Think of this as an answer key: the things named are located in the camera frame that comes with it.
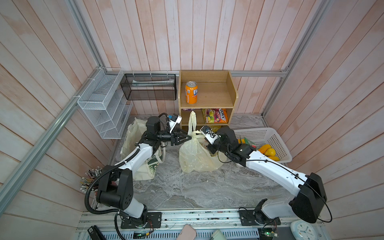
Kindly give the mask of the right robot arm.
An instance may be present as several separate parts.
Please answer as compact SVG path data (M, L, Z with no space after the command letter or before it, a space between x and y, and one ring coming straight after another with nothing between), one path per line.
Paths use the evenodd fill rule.
M257 224L266 225L272 219L291 215L311 224L320 220L323 208L327 207L327 196L319 175L294 171L253 146L240 144L234 130L228 126L219 129L217 133L209 126L203 126L201 133L209 143L207 148L211 154L223 153L230 162L261 173L291 194L287 199L261 200L253 213Z

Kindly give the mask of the cream canvas tote bag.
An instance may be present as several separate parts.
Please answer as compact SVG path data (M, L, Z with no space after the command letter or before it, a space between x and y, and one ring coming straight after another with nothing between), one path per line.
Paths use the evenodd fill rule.
M136 146L146 130L146 121L135 119L128 126L126 138L121 149L122 160L137 152L137 155L127 164L133 172L133 180L135 181L152 180L155 177L157 167L164 162L166 156L165 148L159 147L154 151L153 147L147 144Z

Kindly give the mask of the white plastic fruit basket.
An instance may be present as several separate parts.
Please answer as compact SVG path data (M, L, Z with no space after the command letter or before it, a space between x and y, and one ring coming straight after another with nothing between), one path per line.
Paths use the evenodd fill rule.
M281 164L290 163L293 159L281 136L273 128L253 128L234 130L234 132L237 139L247 140L247 143L256 149L270 145L276 151Z

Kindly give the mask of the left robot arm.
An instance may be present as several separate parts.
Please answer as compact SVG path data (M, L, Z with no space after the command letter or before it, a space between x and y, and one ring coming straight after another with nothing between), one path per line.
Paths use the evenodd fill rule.
M116 213L131 220L137 228L145 226L148 211L134 198L133 175L163 143L178 146L191 140L187 132L177 128L181 121L182 117L175 114L167 115L165 123L160 116L149 117L135 149L117 164L105 166L91 182L85 193L87 211L94 215Z

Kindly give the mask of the orange print plastic bag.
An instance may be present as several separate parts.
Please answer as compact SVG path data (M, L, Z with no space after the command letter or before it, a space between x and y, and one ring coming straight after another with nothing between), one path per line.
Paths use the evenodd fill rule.
M197 116L194 111L190 113L188 135L192 137L191 140L183 143L179 150L179 162L184 173L215 171L227 160L224 153L211 154L208 151L208 142L197 129Z

